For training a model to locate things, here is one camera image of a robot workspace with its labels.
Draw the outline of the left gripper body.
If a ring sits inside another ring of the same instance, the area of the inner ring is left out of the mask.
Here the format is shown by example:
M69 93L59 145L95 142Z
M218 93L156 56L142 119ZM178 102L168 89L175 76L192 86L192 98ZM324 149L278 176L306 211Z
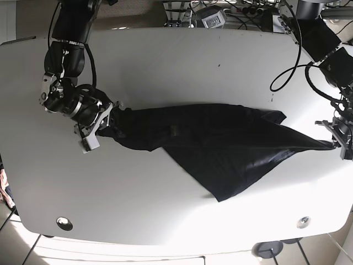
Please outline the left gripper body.
M346 150L352 150L352 128L350 125L336 117L333 117L332 122L322 120L315 121L315 124L329 130L336 145Z

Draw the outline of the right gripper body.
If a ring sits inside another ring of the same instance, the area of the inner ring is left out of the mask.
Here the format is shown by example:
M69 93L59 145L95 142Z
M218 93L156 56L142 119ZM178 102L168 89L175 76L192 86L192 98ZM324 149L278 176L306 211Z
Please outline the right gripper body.
M98 124L98 129L106 128L110 125L110 111L107 116L99 117L108 110L109 107L123 107L121 101L113 102L107 95L75 95L70 102L70 119L76 122L75 132L83 140L92 131L93 126Z

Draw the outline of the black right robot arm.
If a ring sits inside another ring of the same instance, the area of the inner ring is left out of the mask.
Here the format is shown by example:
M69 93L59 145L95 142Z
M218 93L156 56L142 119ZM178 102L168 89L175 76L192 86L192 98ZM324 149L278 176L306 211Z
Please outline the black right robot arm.
M39 98L49 113L76 122L83 141L104 125L113 108L97 88L97 71L88 37L101 1L58 1L51 19Z

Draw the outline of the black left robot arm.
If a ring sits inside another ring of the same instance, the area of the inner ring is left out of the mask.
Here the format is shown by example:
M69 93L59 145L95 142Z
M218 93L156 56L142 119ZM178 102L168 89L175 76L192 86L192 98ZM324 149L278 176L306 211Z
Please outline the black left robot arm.
M352 155L352 56L341 46L339 37L327 26L321 16L325 1L280 1L279 21L285 32L304 52L310 62L303 65L304 76L311 89L339 114L332 122L320 121L332 134L335 145L340 146L344 159ZM312 82L309 71L318 68L325 80L340 93L334 98Z

